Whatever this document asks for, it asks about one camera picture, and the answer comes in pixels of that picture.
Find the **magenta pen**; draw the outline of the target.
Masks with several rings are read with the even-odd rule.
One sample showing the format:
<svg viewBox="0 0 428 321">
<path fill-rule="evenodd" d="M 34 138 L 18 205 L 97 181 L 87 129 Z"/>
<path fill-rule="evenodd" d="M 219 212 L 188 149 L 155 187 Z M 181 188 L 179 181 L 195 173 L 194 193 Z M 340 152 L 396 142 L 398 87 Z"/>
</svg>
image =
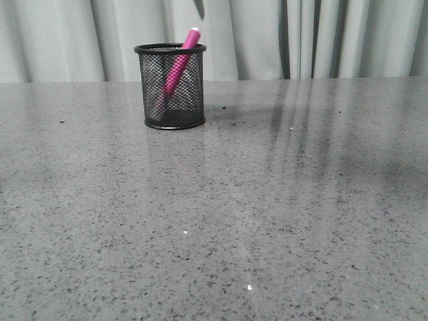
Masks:
<svg viewBox="0 0 428 321">
<path fill-rule="evenodd" d="M 193 49 L 197 46 L 197 43 L 201 37 L 201 32 L 198 27 L 193 27 L 189 30 L 186 39 L 181 49 Z M 168 100 L 173 96 L 181 76 L 183 75 L 185 68 L 190 60 L 190 54 L 178 55 L 175 62 L 167 76 L 166 82 L 161 90 L 160 97 L 156 103 L 156 109 L 159 112 L 163 112 Z"/>
</svg>

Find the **grey orange handled scissors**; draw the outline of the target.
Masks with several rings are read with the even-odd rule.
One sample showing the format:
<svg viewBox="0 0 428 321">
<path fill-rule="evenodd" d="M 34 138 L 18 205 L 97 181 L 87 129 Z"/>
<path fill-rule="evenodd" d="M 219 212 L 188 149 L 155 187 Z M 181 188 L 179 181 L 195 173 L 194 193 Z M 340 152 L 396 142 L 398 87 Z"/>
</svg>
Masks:
<svg viewBox="0 0 428 321">
<path fill-rule="evenodd" d="M 195 8 L 197 10 L 200 20 L 203 21 L 205 18 L 205 8 L 204 8 L 203 0 L 194 0 L 193 3 L 195 5 Z"/>
</svg>

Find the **black mesh pen cup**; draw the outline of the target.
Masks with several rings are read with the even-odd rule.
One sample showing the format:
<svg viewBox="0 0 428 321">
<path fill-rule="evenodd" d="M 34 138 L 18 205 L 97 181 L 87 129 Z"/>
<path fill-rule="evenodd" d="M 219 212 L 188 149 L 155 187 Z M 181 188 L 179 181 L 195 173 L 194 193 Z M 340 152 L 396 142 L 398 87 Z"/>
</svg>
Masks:
<svg viewBox="0 0 428 321">
<path fill-rule="evenodd" d="M 134 47 L 138 55 L 142 82 L 144 123 L 160 130 L 182 130 L 205 122 L 203 103 L 203 54 L 207 47 L 197 44 L 193 49 L 181 49 L 182 43 L 152 43 Z M 163 112 L 156 103 L 167 76 L 178 55 L 190 54 L 173 96 Z"/>
</svg>

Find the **grey curtain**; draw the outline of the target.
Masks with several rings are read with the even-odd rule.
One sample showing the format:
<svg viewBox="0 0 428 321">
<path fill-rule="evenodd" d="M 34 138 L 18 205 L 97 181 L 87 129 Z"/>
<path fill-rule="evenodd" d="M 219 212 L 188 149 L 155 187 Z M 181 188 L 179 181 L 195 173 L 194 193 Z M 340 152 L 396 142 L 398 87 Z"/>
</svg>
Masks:
<svg viewBox="0 0 428 321">
<path fill-rule="evenodd" d="M 426 1 L 2 1 L 1 81 L 131 82 L 198 27 L 207 80 L 427 75 Z"/>
</svg>

